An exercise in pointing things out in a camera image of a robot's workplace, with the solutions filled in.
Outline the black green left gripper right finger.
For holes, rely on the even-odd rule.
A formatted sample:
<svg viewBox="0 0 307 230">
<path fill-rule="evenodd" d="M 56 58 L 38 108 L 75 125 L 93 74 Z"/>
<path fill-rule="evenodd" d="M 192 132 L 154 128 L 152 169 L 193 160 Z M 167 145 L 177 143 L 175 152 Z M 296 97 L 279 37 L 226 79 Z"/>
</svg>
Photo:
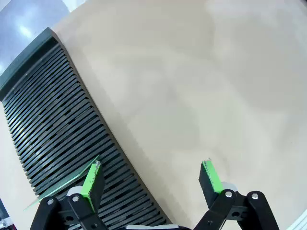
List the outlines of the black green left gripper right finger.
<svg viewBox="0 0 307 230">
<path fill-rule="evenodd" d="M 270 205 L 260 191 L 242 195 L 225 188 L 211 160 L 202 161 L 199 182 L 208 211 L 194 229 L 220 230 L 227 220 L 236 221 L 242 230 L 278 230 Z"/>
</svg>

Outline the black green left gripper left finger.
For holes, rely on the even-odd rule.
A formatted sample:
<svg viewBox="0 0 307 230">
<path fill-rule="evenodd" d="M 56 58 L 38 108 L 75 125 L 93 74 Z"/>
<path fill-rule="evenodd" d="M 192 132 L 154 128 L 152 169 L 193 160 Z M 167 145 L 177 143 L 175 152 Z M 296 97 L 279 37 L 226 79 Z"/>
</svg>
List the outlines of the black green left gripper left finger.
<svg viewBox="0 0 307 230">
<path fill-rule="evenodd" d="M 98 215 L 104 187 L 101 162 L 96 161 L 83 185 L 71 188 L 64 199 L 47 196 L 40 201 L 30 229 L 67 230 L 70 225 L 80 224 L 84 230 L 106 230 Z"/>
</svg>

